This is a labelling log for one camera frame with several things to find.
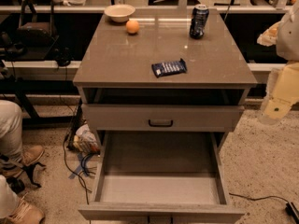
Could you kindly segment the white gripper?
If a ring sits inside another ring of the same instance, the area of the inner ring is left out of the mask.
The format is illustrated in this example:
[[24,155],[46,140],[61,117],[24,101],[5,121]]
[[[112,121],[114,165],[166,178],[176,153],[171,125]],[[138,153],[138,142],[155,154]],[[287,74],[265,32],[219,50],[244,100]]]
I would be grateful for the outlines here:
[[299,101],[299,62],[287,62],[283,68],[272,70],[268,81],[269,97],[262,101],[259,121],[274,125]]

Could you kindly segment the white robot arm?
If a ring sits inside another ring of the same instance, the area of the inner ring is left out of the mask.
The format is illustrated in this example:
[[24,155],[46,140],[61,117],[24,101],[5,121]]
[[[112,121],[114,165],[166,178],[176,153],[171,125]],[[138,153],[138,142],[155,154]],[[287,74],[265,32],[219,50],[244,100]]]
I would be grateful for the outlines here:
[[260,122],[276,124],[299,102],[299,1],[263,32],[257,43],[275,45],[277,55],[287,61],[283,68],[270,72],[261,104]]

